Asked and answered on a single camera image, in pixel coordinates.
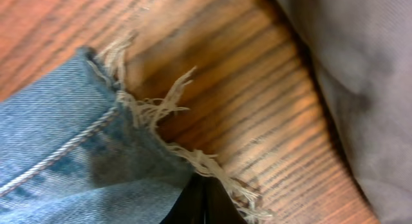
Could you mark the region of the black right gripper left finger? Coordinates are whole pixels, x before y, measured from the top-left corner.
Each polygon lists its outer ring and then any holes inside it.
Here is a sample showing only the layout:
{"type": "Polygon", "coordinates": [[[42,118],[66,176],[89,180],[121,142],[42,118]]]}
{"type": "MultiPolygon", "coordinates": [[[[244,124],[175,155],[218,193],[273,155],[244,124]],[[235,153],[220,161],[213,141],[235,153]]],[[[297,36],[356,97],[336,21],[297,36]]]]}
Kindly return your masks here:
{"type": "Polygon", "coordinates": [[[160,224],[203,224],[203,177],[193,174],[172,209],[160,224]]]}

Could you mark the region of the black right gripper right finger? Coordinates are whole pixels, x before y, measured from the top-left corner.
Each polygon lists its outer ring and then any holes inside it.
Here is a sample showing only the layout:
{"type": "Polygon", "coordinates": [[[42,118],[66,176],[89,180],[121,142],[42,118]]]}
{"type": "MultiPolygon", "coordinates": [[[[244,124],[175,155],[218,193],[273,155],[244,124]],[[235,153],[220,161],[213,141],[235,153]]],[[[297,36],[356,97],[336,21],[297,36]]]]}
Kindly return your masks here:
{"type": "Polygon", "coordinates": [[[217,178],[205,179],[205,223],[247,224],[217,178]]]}

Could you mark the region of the light blue denim jeans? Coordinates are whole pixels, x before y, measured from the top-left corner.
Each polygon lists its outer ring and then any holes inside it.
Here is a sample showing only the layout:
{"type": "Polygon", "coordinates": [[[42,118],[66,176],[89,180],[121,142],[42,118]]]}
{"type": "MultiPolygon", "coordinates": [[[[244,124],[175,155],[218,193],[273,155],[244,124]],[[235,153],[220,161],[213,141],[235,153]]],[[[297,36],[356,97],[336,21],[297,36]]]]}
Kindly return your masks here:
{"type": "Polygon", "coordinates": [[[159,224],[193,174],[204,180],[204,208],[205,179],[217,178],[247,223],[270,220],[213,154],[160,137],[191,74],[164,98],[136,99],[124,83],[131,39],[81,48],[1,103],[1,223],[159,224]]]}

